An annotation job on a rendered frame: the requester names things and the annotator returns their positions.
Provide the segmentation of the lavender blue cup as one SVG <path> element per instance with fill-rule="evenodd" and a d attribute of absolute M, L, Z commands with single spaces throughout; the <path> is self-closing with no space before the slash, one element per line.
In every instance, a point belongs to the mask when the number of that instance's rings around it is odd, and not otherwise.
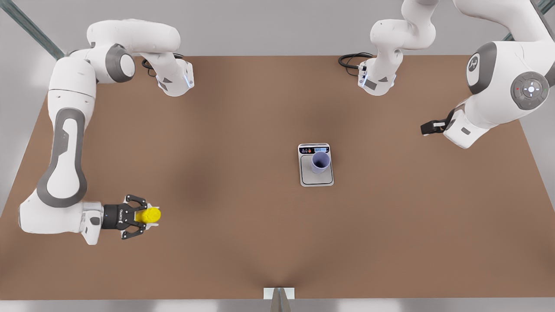
<path fill-rule="evenodd" d="M 329 168 L 331 164 L 331 158 L 323 150 L 316 151 L 311 158 L 311 170 L 315 174 L 322 174 Z"/>

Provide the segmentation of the yellow sauce bottle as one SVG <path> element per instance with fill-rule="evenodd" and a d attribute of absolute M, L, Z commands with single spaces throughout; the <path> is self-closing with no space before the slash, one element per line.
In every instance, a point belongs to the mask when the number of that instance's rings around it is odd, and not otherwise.
<path fill-rule="evenodd" d="M 135 213 L 134 220 L 143 224 L 154 224 L 161 218 L 159 207 L 148 207 Z"/>

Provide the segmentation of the grey kitchen scale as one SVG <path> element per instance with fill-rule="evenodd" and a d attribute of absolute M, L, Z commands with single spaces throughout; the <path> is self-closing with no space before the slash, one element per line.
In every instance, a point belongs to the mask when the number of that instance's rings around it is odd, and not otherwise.
<path fill-rule="evenodd" d="M 311 170 L 311 158 L 319 150 L 325 151 L 331 158 L 330 146 L 327 143 L 306 143 L 297 147 L 300 184 L 302 186 L 331 186 L 334 184 L 332 159 L 329 168 L 322 174 L 315 174 Z"/>

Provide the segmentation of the white frame post foot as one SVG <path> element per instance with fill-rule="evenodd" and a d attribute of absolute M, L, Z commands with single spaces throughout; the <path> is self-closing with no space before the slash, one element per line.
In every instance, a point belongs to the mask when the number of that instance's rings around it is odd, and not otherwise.
<path fill-rule="evenodd" d="M 263 299 L 270 300 L 270 299 L 285 299 L 293 300 L 295 299 L 295 288 L 264 288 L 263 290 Z"/>

